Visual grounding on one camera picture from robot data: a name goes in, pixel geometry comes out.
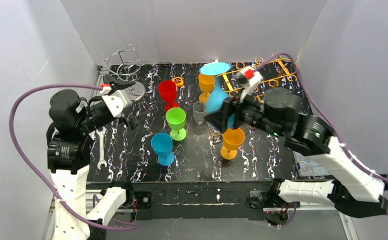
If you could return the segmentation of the orange wine glass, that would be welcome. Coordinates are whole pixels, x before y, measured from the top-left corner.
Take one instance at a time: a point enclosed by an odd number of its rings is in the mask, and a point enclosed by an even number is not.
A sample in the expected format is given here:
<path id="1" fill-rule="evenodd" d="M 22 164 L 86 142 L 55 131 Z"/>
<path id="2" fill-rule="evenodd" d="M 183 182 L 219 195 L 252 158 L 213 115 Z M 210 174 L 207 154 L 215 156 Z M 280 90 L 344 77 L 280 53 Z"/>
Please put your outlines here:
<path id="1" fill-rule="evenodd" d="M 202 93 L 199 96 L 199 100 L 206 103 L 210 93 L 215 88 L 215 77 L 213 75 L 204 75 L 202 73 L 198 76 L 199 87 Z"/>
<path id="2" fill-rule="evenodd" d="M 236 157 L 237 151 L 245 141 L 245 133 L 241 128 L 228 129 L 222 135 L 223 146 L 220 150 L 224 159 L 232 160 Z"/>

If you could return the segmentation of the blue wine glass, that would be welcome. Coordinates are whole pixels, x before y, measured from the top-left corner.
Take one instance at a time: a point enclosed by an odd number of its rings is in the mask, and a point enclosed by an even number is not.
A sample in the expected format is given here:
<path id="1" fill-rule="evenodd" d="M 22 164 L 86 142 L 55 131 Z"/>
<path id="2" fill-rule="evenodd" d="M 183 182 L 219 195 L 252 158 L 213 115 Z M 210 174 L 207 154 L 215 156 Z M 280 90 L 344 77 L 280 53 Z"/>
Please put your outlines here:
<path id="1" fill-rule="evenodd" d="M 151 147 L 158 156 L 158 163 L 162 166 L 170 166 L 175 156 L 173 153 L 173 139 L 165 132 L 155 134 L 151 139 Z"/>

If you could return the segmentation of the teal wine glass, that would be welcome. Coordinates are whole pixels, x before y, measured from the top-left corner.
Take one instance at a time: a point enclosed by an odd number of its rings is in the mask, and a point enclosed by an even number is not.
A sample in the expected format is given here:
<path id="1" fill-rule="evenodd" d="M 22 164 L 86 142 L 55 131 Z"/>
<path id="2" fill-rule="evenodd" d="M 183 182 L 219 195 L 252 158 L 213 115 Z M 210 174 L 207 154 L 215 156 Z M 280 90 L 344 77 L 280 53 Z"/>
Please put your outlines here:
<path id="1" fill-rule="evenodd" d="M 225 62 L 214 61 L 205 64 L 199 72 L 207 77 L 212 77 L 214 87 L 205 104 L 205 120 L 212 125 L 216 130 L 223 133 L 228 128 L 228 116 L 223 113 L 223 102 L 229 97 L 222 87 L 218 76 L 224 74 L 231 69 L 231 65 Z"/>

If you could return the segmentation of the gold wire glass rack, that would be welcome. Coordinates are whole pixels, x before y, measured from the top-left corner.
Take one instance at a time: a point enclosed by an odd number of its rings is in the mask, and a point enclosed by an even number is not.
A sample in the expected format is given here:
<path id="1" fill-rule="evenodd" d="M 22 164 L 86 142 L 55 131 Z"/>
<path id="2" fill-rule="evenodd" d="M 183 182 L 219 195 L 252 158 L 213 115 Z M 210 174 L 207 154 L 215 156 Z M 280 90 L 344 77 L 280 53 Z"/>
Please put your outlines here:
<path id="1" fill-rule="evenodd" d="M 292 95 L 289 90 L 279 85 L 279 80 L 283 78 L 291 82 L 296 80 L 295 74 L 286 69 L 284 61 L 284 58 L 272 57 L 261 63 L 254 62 L 252 65 L 244 65 L 244 67 L 255 68 L 263 76 L 263 80 L 255 91 L 245 99 L 265 103 L 264 116 L 267 128 L 260 130 L 276 137 L 290 137 L 291 131 L 297 124 L 298 112 L 301 108 L 301 98 Z M 224 91 L 231 98 L 240 97 L 242 88 L 235 79 L 235 75 L 243 68 L 237 68 L 235 71 L 230 69 L 218 76 Z"/>

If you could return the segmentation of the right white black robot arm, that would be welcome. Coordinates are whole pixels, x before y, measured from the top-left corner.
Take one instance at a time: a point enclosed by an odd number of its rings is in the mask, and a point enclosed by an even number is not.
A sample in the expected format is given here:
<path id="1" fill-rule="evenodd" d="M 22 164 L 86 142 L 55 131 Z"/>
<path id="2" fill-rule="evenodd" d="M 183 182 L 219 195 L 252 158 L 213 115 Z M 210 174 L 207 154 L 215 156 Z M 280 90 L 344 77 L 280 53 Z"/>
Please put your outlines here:
<path id="1" fill-rule="evenodd" d="M 333 180 L 292 181 L 275 179 L 266 197 L 276 203 L 319 203 L 353 217 L 387 214 L 388 190 L 384 182 L 356 166 L 340 147 L 334 130 L 324 120 L 300 112 L 301 98 L 276 87 L 264 95 L 263 104 L 248 96 L 230 97 L 216 87 L 206 103 L 205 119 L 219 132 L 227 133 L 243 124 L 278 137 L 290 150 L 323 166 Z"/>

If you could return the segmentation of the silver round glass rack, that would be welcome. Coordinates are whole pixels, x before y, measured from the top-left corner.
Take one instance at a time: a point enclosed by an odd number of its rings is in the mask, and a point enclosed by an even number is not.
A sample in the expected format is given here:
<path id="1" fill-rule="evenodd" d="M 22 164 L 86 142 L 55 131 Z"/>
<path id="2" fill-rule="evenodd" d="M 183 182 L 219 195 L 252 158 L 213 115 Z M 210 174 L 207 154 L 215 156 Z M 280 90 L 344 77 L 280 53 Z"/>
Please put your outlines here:
<path id="1" fill-rule="evenodd" d="M 103 53 L 100 58 L 110 75 L 117 78 L 118 83 L 134 82 L 131 87 L 124 89 L 133 102 L 141 101 L 146 92 L 145 87 L 138 82 L 138 73 L 147 61 L 139 57 L 136 50 L 136 45 L 129 44 L 125 49 L 118 49 L 113 54 Z"/>

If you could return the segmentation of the green plastic wine glass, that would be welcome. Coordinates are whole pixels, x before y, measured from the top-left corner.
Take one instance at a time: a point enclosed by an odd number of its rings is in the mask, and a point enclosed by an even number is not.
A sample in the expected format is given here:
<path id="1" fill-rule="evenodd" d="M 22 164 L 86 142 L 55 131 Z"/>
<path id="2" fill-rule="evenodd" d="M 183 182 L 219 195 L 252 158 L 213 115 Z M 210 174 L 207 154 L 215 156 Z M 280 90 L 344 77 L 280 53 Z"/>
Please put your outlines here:
<path id="1" fill-rule="evenodd" d="M 186 124 L 186 113 L 182 108 L 173 107 L 166 112 L 166 121 L 170 127 L 170 136 L 175 141 L 182 141 L 187 133 L 184 129 Z"/>

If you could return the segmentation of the red plastic wine glass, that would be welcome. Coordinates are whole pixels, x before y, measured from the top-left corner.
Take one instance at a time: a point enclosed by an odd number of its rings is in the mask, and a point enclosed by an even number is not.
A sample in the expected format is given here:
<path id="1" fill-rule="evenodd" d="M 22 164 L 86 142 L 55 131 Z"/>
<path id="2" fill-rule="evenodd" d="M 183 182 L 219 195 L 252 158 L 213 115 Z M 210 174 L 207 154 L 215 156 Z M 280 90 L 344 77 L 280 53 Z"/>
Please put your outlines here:
<path id="1" fill-rule="evenodd" d="M 166 103 L 164 110 L 167 112 L 171 108 L 178 108 L 179 104 L 175 102 L 177 97 L 177 86 L 171 80 L 164 80 L 158 85 L 158 91 L 162 100 Z"/>

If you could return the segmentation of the silver wrench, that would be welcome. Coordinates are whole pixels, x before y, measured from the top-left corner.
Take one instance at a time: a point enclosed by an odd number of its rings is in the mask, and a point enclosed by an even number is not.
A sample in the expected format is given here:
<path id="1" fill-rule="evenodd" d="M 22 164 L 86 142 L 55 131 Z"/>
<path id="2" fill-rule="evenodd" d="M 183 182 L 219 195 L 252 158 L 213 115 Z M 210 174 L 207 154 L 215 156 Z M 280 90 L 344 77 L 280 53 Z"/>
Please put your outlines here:
<path id="1" fill-rule="evenodd" d="M 96 130 L 96 133 L 98 135 L 98 142 L 99 142 L 99 161 L 97 163 L 97 168 L 99 170 L 102 170 L 102 168 L 107 167 L 107 161 L 105 160 L 105 154 L 104 154 L 104 137 L 106 134 L 105 127 L 101 127 L 100 129 Z"/>

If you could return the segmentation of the clear glass tumbler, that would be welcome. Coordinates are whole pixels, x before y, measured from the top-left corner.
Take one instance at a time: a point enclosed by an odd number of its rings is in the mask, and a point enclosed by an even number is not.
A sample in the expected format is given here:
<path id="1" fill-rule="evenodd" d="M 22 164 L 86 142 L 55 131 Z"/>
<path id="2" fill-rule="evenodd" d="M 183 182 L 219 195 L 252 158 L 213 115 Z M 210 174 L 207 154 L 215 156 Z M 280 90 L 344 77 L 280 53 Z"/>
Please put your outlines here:
<path id="1" fill-rule="evenodd" d="M 192 106 L 193 118 L 198 125 L 205 123 L 205 102 L 197 101 Z"/>

